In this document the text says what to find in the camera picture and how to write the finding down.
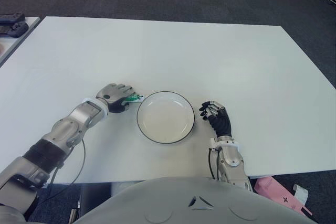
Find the robot left hand black silver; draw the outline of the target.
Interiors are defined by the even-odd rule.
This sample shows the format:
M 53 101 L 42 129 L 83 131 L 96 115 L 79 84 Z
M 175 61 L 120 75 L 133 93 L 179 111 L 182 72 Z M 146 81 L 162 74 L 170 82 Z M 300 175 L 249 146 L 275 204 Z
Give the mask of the robot left hand black silver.
M 134 94 L 135 90 L 131 86 L 111 83 L 102 88 L 96 98 L 107 105 L 110 113 L 122 113 L 129 106 L 125 100 Z

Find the robot right hand black silver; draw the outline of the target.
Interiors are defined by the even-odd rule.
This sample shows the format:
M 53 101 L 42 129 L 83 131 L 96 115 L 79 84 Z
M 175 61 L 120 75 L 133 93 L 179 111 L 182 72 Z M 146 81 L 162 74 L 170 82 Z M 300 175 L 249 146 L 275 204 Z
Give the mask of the robot right hand black silver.
M 223 105 L 216 101 L 206 101 L 202 103 L 199 111 L 201 111 L 202 119 L 210 123 L 217 137 L 232 137 L 230 119 Z

